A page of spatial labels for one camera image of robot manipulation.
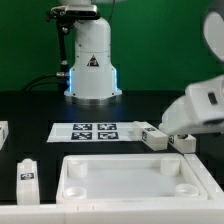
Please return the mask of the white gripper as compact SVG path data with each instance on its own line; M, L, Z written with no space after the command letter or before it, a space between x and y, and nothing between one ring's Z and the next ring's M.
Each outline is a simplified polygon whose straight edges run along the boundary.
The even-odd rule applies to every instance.
M224 75L190 84L163 113L167 135L224 132Z

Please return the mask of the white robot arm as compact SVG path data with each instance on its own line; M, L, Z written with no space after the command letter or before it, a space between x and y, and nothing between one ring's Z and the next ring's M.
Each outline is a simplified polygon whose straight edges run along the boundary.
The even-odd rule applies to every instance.
M98 13L99 3L124 0L59 0L59 15L77 31L73 67L65 96L81 103L104 103L122 95L111 63L111 28ZM189 85L162 115L168 135L224 131L224 75Z

